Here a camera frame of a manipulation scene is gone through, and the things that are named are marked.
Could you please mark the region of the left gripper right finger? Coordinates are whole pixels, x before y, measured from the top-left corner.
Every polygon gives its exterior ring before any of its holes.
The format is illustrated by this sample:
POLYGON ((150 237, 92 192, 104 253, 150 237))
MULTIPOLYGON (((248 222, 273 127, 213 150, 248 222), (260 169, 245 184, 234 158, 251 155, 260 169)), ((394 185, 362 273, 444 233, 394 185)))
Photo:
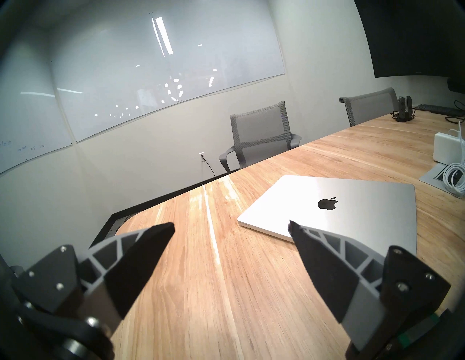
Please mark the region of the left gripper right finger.
POLYGON ((437 310, 451 285, 408 250, 380 255, 342 235, 290 221, 317 292, 350 339, 346 359, 444 359, 452 313, 437 310))

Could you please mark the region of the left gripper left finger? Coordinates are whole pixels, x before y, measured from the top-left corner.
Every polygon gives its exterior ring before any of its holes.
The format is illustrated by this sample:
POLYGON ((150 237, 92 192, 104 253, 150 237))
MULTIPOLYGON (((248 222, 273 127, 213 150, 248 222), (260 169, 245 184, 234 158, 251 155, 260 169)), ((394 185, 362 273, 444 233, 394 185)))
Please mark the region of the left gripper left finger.
POLYGON ((70 244, 57 247, 12 280, 17 316, 49 329, 95 318, 114 333, 174 233, 167 222, 107 238, 81 255, 70 244))

